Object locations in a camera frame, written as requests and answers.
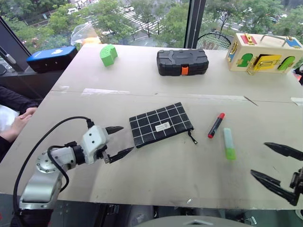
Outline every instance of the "window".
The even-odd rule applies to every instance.
[[[290,35],[303,43],[302,31],[303,0],[206,0],[200,36],[217,32],[232,41],[235,33],[246,32]]]
[[[0,2],[0,15],[31,53],[71,45],[71,36],[79,48],[87,33],[102,43],[184,46],[189,0]]]

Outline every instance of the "green foam piece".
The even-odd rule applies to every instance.
[[[115,47],[109,44],[100,51],[100,58],[105,66],[114,64],[115,58],[118,56]]]

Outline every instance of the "robotic arm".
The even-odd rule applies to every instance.
[[[108,135],[123,129],[120,126],[101,128],[92,126],[83,135],[79,145],[71,142],[65,146],[51,146],[36,161],[35,172],[28,181],[19,200],[19,213],[15,214],[11,226],[46,227],[51,218],[59,193],[69,182],[66,172],[83,163],[93,164],[103,158],[105,163],[115,162],[132,149],[119,151],[117,155],[106,153]],[[62,188],[62,177],[66,185]]]
[[[285,157],[290,156],[297,160],[303,161],[303,152],[300,152],[299,150],[277,143],[266,142],[264,144]],[[303,194],[303,168],[299,169],[298,172],[294,172],[293,174],[289,185],[289,187],[294,190],[293,192],[285,190],[281,187],[281,182],[279,180],[272,178],[266,174],[260,173],[255,170],[251,170],[250,173],[267,189],[286,199],[293,206],[297,205],[300,194]]]

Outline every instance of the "blue case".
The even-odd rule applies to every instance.
[[[64,70],[77,53],[75,46],[37,51],[28,57],[27,63],[36,72]]]

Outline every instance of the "zipper pull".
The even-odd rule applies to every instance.
[[[194,139],[194,137],[192,137],[190,130],[188,130],[188,136],[192,139],[192,141],[194,142],[194,144],[197,144],[198,142]]]

